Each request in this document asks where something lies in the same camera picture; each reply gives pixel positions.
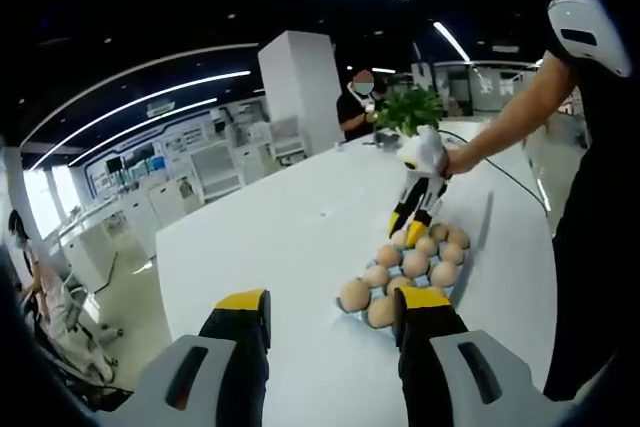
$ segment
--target woman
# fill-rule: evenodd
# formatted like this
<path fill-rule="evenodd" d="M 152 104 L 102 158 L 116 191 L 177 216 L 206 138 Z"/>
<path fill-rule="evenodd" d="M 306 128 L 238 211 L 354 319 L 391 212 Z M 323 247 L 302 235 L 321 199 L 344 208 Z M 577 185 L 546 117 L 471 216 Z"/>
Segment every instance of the woman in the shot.
<path fill-rule="evenodd" d="M 36 296 L 43 330 L 67 360 L 82 373 L 88 374 L 89 369 L 93 366 L 104 382 L 112 382 L 113 369 L 100 349 L 90 351 L 86 347 L 85 339 L 77 338 L 73 332 L 67 329 L 65 319 L 68 307 L 62 281 L 51 267 L 38 261 L 38 256 L 24 229 L 22 218 L 15 210 L 9 216 L 9 232 L 14 238 L 16 247 L 23 251 L 27 268 L 33 277 L 33 282 L 23 289 L 22 295 L 25 296 L 33 292 Z"/>

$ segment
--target black cable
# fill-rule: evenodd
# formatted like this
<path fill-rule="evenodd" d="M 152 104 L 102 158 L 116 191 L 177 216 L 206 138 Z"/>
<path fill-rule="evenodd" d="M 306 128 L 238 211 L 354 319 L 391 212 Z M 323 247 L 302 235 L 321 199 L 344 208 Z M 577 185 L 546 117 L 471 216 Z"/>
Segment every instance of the black cable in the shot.
<path fill-rule="evenodd" d="M 451 135 L 453 137 L 455 137 L 458 140 L 461 140 L 462 142 L 464 142 L 465 144 L 468 144 L 469 141 L 461 136 L 459 136 L 458 134 L 454 134 L 453 132 L 449 132 L 448 130 L 438 130 L 438 132 L 440 132 L 441 134 L 447 134 L 447 135 Z M 509 177 L 511 180 L 513 180 L 516 184 L 518 184 L 520 187 L 522 187 L 524 190 L 526 190 L 534 199 L 536 199 L 536 202 L 538 202 L 542 208 L 544 209 L 544 214 L 546 216 L 549 215 L 549 212 L 547 210 L 547 206 L 544 204 L 544 202 L 542 202 L 540 200 L 540 198 L 526 185 L 524 185 L 522 182 L 520 182 L 518 179 L 516 179 L 513 175 L 511 175 L 509 172 L 507 172 L 506 170 L 504 170 L 502 167 L 500 167 L 499 165 L 495 164 L 494 162 L 492 162 L 489 159 L 483 159 L 485 162 L 488 162 L 489 164 L 491 164 L 494 168 L 496 168 L 497 170 L 499 170 L 500 172 L 502 172 L 504 175 L 506 175 L 507 177 Z"/>

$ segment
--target office floor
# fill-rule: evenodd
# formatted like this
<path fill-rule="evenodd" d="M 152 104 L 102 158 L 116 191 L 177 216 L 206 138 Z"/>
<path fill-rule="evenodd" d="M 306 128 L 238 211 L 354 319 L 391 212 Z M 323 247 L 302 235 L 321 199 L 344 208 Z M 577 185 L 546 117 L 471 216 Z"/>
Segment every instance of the office floor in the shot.
<path fill-rule="evenodd" d="M 562 215 L 582 151 L 554 142 L 544 133 L 531 139 L 527 153 L 548 197 L 553 232 Z M 118 256 L 110 285 L 99 292 L 87 310 L 100 323 L 122 328 L 125 335 L 107 347 L 119 360 L 114 384 L 134 389 L 141 369 L 170 343 L 156 263 L 145 259 L 140 246 L 125 228 L 114 237 Z"/>

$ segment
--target potted plant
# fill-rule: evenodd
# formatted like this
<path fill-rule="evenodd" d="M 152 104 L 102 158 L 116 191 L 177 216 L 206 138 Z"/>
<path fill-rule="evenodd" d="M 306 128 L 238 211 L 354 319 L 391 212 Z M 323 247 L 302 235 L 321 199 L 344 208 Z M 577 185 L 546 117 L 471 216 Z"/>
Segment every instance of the potted plant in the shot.
<path fill-rule="evenodd" d="M 443 115 L 440 95 L 418 86 L 409 92 L 394 93 L 385 101 L 378 112 L 376 125 L 413 137 L 421 125 L 430 125 L 437 130 Z"/>

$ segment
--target egg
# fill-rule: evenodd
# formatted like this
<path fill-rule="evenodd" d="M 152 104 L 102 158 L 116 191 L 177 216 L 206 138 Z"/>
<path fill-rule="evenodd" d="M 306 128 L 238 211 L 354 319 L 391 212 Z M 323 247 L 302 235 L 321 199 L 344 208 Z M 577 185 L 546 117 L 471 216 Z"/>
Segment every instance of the egg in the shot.
<path fill-rule="evenodd" d="M 369 306 L 367 310 L 367 320 L 369 325 L 374 329 L 381 329 L 393 324 L 394 321 L 394 303 L 393 297 L 378 297 Z"/>
<path fill-rule="evenodd" d="M 402 255 L 392 245 L 383 245 L 376 254 L 376 262 L 385 267 L 398 265 Z"/>
<path fill-rule="evenodd" d="M 402 261 L 402 272 L 410 279 L 426 274 L 427 270 L 429 270 L 429 257 L 419 250 L 414 250 Z"/>
<path fill-rule="evenodd" d="M 402 275 L 394 277 L 387 285 L 387 294 L 393 296 L 393 291 L 395 290 L 395 288 L 402 285 L 413 285 L 413 282 L 411 282 L 411 279 L 408 279 Z"/>
<path fill-rule="evenodd" d="M 367 267 L 367 270 L 362 274 L 362 281 L 372 289 L 387 285 L 389 279 L 389 270 L 380 264 Z"/>
<path fill-rule="evenodd" d="M 449 234 L 449 228 L 444 224 L 433 224 L 429 229 L 429 237 L 432 237 L 436 242 L 444 242 L 447 240 Z"/>
<path fill-rule="evenodd" d="M 340 291 L 340 305 L 347 312 L 357 312 L 367 306 L 370 297 L 367 284 L 359 279 L 350 280 Z"/>
<path fill-rule="evenodd" d="M 429 292 L 433 292 L 435 294 L 438 294 L 444 298 L 447 298 L 447 293 L 444 291 L 444 289 L 442 287 L 438 287 L 435 285 L 430 285 L 429 287 L 426 287 L 424 290 L 428 290 Z"/>
<path fill-rule="evenodd" d="M 464 260 L 464 252 L 457 244 L 447 243 L 442 252 L 440 252 L 442 260 L 447 260 L 456 265 L 460 265 Z"/>
<path fill-rule="evenodd" d="M 438 243 L 431 237 L 421 237 L 416 242 L 416 250 L 419 250 L 427 257 L 432 257 L 438 253 Z"/>
<path fill-rule="evenodd" d="M 396 230 L 391 236 L 391 243 L 399 249 L 407 246 L 407 233 L 404 230 Z"/>
<path fill-rule="evenodd" d="M 449 237 L 447 237 L 447 241 L 460 246 L 462 249 L 468 249 L 469 244 L 471 243 L 469 235 L 461 229 L 449 229 Z"/>
<path fill-rule="evenodd" d="M 431 272 L 431 284 L 436 287 L 451 287 L 458 279 L 458 267 L 448 261 L 440 262 Z"/>

